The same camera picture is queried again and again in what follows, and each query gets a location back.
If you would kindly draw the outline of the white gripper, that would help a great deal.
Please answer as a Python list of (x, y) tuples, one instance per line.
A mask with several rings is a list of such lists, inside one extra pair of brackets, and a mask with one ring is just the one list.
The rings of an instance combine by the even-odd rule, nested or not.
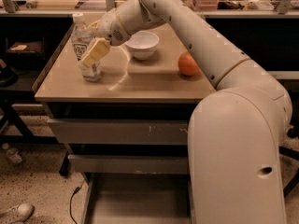
[(92, 22), (90, 27), (96, 29), (97, 37), (91, 41), (78, 62), (81, 69), (90, 68), (99, 62), (109, 53), (110, 45), (119, 46), (131, 38), (122, 25), (116, 8), (111, 9), (100, 20)]

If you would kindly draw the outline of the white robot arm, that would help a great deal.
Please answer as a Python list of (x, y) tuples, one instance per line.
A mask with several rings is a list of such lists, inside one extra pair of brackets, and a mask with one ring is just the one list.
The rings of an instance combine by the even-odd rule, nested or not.
[(214, 88), (193, 110), (189, 170), (197, 224), (287, 224), (278, 143), (292, 117), (285, 88), (182, 0), (127, 0), (92, 28), (82, 67), (138, 31), (168, 23)]

